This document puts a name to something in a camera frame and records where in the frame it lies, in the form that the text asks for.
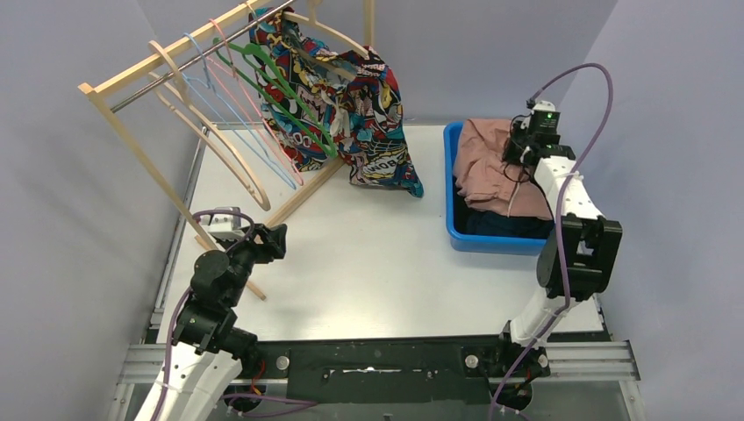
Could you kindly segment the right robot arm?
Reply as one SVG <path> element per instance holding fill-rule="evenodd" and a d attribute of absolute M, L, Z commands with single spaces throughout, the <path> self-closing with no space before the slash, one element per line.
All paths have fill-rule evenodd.
<path fill-rule="evenodd" d="M 573 150 L 559 142 L 557 122 L 555 111 L 514 118 L 504 150 L 505 161 L 529 171 L 554 220 L 538 257 L 538 288 L 505 327 L 511 340 L 493 351 L 495 366 L 508 375 L 527 364 L 526 349 L 542 346 L 571 309 L 606 290 L 623 234 L 590 199 Z"/>

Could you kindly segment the colourful comic print shorts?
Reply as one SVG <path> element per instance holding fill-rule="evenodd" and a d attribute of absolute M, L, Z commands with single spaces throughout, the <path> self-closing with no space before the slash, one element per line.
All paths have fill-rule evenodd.
<path fill-rule="evenodd" d="M 299 24 L 279 15 L 249 33 L 283 71 L 285 80 L 329 132 L 337 155 L 349 166 L 353 185 L 401 189 L 421 198 L 424 186 L 416 173 L 404 136 L 404 110 L 396 77 L 370 46 L 368 58 L 347 50 L 334 52 L 322 40 L 302 33 Z M 275 125 L 265 101 L 265 119 L 300 172 L 323 167 L 330 158 L 316 158 L 299 132 L 290 138 Z M 296 144 L 305 141 L 304 146 Z"/>

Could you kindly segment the navy blue shorts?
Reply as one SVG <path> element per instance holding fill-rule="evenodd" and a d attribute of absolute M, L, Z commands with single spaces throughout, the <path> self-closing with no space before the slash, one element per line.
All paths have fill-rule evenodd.
<path fill-rule="evenodd" d="M 472 213 L 464 225 L 464 232 L 470 235 L 525 239 L 546 239 L 553 230 L 552 220 L 507 217 L 491 211 Z"/>

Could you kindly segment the pink wire hanger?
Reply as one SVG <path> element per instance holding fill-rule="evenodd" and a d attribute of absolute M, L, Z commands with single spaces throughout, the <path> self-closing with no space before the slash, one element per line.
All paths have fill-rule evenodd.
<path fill-rule="evenodd" d="M 226 65 L 228 65 L 232 71 L 233 78 L 238 82 L 240 89 L 242 90 L 245 98 L 247 101 L 251 104 L 251 106 L 254 109 L 255 118 L 252 118 L 249 116 L 248 112 L 243 109 L 241 102 L 232 97 L 230 95 L 230 98 L 238 105 L 239 109 L 243 112 L 245 117 L 250 123 L 257 123 L 258 118 L 261 120 L 261 123 L 263 124 L 263 128 L 265 129 L 265 132 L 271 137 L 271 141 L 268 140 L 267 136 L 264 136 L 261 134 L 262 141 L 271 149 L 272 153 L 276 157 L 276 160 L 284 167 L 284 170 L 288 175 L 290 175 L 293 179 L 293 182 L 289 182 L 289 185 L 293 189 L 297 189 L 298 186 L 304 185 L 304 179 L 302 178 L 300 172 L 295 168 L 292 159 L 285 153 L 283 149 L 282 142 L 277 138 L 274 130 L 269 125 L 267 119 L 264 118 L 263 113 L 261 109 L 255 104 L 252 97 L 249 95 L 247 88 L 245 87 L 245 80 L 241 77 L 240 72 L 235 67 L 233 63 L 233 57 L 232 53 L 229 49 L 228 43 L 226 41 L 226 37 L 222 29 L 218 26 L 217 22 L 210 18 L 209 21 L 212 23 L 212 25 L 215 27 L 215 29 L 219 32 L 223 43 L 225 44 L 225 50 L 227 51 L 228 59 L 224 59 L 222 55 L 219 52 L 219 49 L 215 51 L 217 56 L 220 60 L 222 60 Z"/>

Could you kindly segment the green plastic hanger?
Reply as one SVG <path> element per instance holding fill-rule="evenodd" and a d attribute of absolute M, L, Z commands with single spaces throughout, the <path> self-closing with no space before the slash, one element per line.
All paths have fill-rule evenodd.
<path fill-rule="evenodd" d="M 326 128 L 316 118 L 310 118 L 308 121 L 301 119 L 302 111 L 309 116 L 309 107 L 290 87 L 283 76 L 283 71 L 261 46 L 254 43 L 239 46 L 226 43 L 220 38 L 214 38 L 212 45 L 216 47 L 214 53 L 230 68 L 234 65 L 231 59 L 232 53 L 236 53 L 240 54 L 243 61 L 254 70 L 256 82 L 253 82 L 239 69 L 236 69 L 235 73 L 264 99 L 275 125 L 286 133 L 287 139 L 292 133 L 299 132 L 309 139 L 309 145 L 304 146 L 304 140 L 298 140 L 296 144 L 308 149 L 312 157 L 335 158 L 337 156 L 336 147 Z"/>

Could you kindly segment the dusty pink shorts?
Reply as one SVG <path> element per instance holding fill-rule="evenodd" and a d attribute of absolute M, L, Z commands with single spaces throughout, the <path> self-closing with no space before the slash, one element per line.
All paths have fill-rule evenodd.
<path fill-rule="evenodd" d="M 471 118 L 462 123 L 453 164 L 455 191 L 475 211 L 509 218 L 551 220 L 552 213 L 532 172 L 503 160 L 508 119 Z"/>

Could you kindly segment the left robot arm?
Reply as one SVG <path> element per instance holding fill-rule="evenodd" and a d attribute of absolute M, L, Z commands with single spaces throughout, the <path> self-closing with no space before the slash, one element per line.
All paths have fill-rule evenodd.
<path fill-rule="evenodd" d="M 205 420 L 230 383 L 261 366 L 255 334 L 236 327 L 234 311 L 257 264 L 282 259 L 287 226 L 241 229 L 198 256 L 188 292 L 168 326 L 168 346 L 138 420 Z"/>

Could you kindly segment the beige wooden hanger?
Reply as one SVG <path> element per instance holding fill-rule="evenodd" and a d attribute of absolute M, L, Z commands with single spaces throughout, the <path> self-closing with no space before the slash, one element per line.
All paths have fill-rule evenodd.
<path fill-rule="evenodd" d="M 183 107 L 193 114 L 210 133 L 213 133 L 218 142 L 213 141 L 207 134 L 193 123 L 187 115 L 171 103 L 160 88 L 153 88 L 153 92 L 161 103 L 173 114 L 180 118 L 220 159 L 229 169 L 232 175 L 239 181 L 247 193 L 254 199 L 258 206 L 264 211 L 271 210 L 271 202 L 266 190 L 263 188 L 259 177 L 247 164 L 237 147 L 192 103 L 188 94 L 188 87 L 182 72 L 177 69 L 174 60 L 157 41 L 150 40 L 148 47 L 152 53 L 163 59 L 174 75 L 175 86 L 164 82 L 161 86 L 178 99 Z"/>

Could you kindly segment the light blue wire hanger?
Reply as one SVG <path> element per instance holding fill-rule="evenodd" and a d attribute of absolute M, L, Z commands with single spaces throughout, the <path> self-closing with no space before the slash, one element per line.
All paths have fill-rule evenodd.
<path fill-rule="evenodd" d="M 238 138 L 241 140 L 241 142 L 245 146 L 247 146 L 264 164 L 266 164 L 290 187 L 289 182 L 293 182 L 292 177 L 286 173 L 284 167 L 276 160 L 276 157 L 272 153 L 271 149 L 261 139 L 261 134 L 263 134 L 264 136 L 268 137 L 269 141 L 272 140 L 271 137 L 265 132 L 261 120 L 258 118 L 257 123 L 250 123 L 247 120 L 243 112 L 239 109 L 238 105 L 230 98 L 230 95 L 232 95 L 232 97 L 234 97 L 235 99 L 237 98 L 226 88 L 226 86 L 219 78 L 218 74 L 215 72 L 214 68 L 216 66 L 216 62 L 206 56 L 206 54 L 203 52 L 202 48 L 198 45 L 193 36 L 187 33 L 184 33 L 183 35 L 197 50 L 198 62 L 201 64 L 204 73 L 202 77 L 183 75 L 189 89 L 193 93 L 195 93 L 197 97 L 217 115 L 220 122 L 227 124 L 227 119 L 218 112 L 215 105 L 213 105 L 205 98 L 202 90 L 205 89 L 206 91 L 214 95 L 217 98 L 218 103 L 224 105 L 229 110 L 229 114 L 232 117 L 237 118 L 239 124 L 243 126 L 243 129 L 250 131 L 250 135 L 254 139 L 253 141 L 250 141 L 247 138 L 239 135 Z M 248 112 L 248 110 L 243 106 L 242 103 L 241 105 L 243 109 Z M 248 112 L 248 114 L 250 117 L 255 118 L 254 113 L 251 114 Z"/>

